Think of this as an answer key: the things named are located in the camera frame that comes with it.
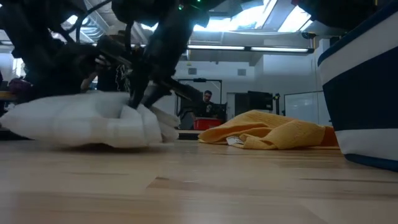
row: blue stripe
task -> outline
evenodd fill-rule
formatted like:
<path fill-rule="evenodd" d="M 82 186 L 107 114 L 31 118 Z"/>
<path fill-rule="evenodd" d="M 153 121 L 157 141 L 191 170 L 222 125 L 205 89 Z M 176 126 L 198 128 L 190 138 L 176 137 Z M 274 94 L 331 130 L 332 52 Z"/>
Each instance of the blue stripe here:
<path fill-rule="evenodd" d="M 398 47 L 323 85 L 335 131 L 398 128 Z"/>
<path fill-rule="evenodd" d="M 351 162 L 356 162 L 358 164 L 377 167 L 380 169 L 391 170 L 398 172 L 398 161 L 393 161 L 390 159 L 380 159 L 376 157 L 362 156 L 357 154 L 346 154 L 345 158 Z"/>
<path fill-rule="evenodd" d="M 335 43 L 332 47 L 326 50 L 318 59 L 318 66 L 324 61 L 324 59 L 333 55 L 344 46 L 349 44 L 351 41 L 355 40 L 357 37 L 364 34 L 369 29 L 372 29 L 374 26 L 378 25 L 380 22 L 384 21 L 388 17 L 392 16 L 394 13 L 398 11 L 398 0 L 393 0 L 384 8 L 377 11 L 374 15 L 372 15 L 369 19 L 365 20 L 361 23 L 357 28 L 353 29 L 351 32 L 346 34 L 341 40 Z"/>

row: ceiling light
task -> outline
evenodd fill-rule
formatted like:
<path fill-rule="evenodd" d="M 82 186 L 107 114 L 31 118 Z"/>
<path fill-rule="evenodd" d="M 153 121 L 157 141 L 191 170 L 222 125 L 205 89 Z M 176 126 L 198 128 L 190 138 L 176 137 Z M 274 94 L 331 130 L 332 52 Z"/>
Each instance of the ceiling light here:
<path fill-rule="evenodd" d="M 189 50 L 244 50 L 238 46 L 188 45 Z"/>
<path fill-rule="evenodd" d="M 219 45 L 188 45 L 188 50 L 238 50 L 254 52 L 284 52 L 284 53 L 312 53 L 313 49 L 289 48 L 289 47 L 243 47 L 243 46 L 219 46 Z"/>
<path fill-rule="evenodd" d="M 2 40 L 1 43 L 3 45 L 12 45 L 12 42 L 11 41 L 7 41 L 7 40 Z"/>
<path fill-rule="evenodd" d="M 312 21 L 311 21 L 311 20 L 308 20 L 308 21 L 304 24 L 304 26 L 302 26 L 302 27 L 300 28 L 300 31 L 305 31 L 305 29 L 308 28 L 308 27 L 311 25 L 311 23 L 312 23 Z"/>
<path fill-rule="evenodd" d="M 310 19 L 310 17 L 310 14 L 296 6 L 287 16 L 285 22 L 281 25 L 278 32 L 297 32 Z"/>
<path fill-rule="evenodd" d="M 257 52 L 293 52 L 293 53 L 307 53 L 308 49 L 295 49 L 283 47 L 251 47 L 252 51 Z"/>

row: white cloth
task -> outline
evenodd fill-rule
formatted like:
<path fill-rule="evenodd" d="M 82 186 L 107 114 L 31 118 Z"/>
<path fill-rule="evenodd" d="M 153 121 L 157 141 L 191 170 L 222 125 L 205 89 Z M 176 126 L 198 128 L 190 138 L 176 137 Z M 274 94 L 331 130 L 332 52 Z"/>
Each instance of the white cloth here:
<path fill-rule="evenodd" d="M 67 146 L 145 147 L 178 138 L 176 116 L 143 105 L 134 110 L 128 99 L 128 93 L 100 91 L 41 98 L 17 105 L 0 123 L 18 135 Z"/>

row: red object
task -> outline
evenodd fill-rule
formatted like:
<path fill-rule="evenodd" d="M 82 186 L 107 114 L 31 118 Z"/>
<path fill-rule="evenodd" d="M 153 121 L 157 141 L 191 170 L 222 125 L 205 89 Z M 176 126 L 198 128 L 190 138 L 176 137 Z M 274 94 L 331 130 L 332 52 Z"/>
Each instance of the red object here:
<path fill-rule="evenodd" d="M 195 122 L 193 122 L 193 128 L 200 131 L 204 131 L 220 125 L 221 121 L 216 118 L 197 118 Z"/>

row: door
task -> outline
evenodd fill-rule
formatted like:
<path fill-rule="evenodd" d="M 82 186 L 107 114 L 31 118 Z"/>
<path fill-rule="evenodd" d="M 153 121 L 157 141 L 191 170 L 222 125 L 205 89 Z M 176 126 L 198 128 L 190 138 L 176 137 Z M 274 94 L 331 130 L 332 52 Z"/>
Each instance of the door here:
<path fill-rule="evenodd" d="M 249 95 L 247 93 L 235 93 L 234 104 L 235 116 L 249 111 Z"/>
<path fill-rule="evenodd" d="M 235 117 L 235 93 L 226 94 L 226 118 L 231 120 Z"/>

